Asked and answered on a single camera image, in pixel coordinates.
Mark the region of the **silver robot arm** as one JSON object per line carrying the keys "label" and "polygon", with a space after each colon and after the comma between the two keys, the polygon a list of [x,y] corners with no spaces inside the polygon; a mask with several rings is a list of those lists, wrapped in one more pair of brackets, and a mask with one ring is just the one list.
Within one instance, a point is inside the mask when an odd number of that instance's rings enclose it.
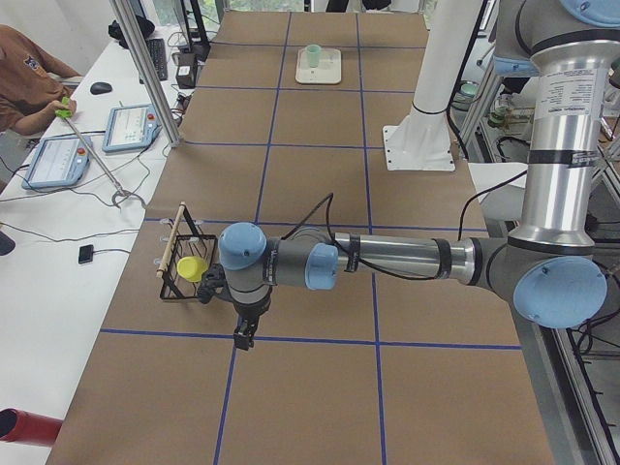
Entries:
{"label": "silver robot arm", "polygon": [[493,63],[500,76],[536,77],[538,90],[524,201],[504,239],[411,239],[304,226],[268,238],[228,226],[220,266],[240,322],[238,349],[253,346],[275,286],[333,288],[339,271],[366,267],[409,280],[455,279],[490,290],[525,319],[568,328],[602,307],[607,284],[585,232],[604,91],[619,56],[615,1],[503,1]]}

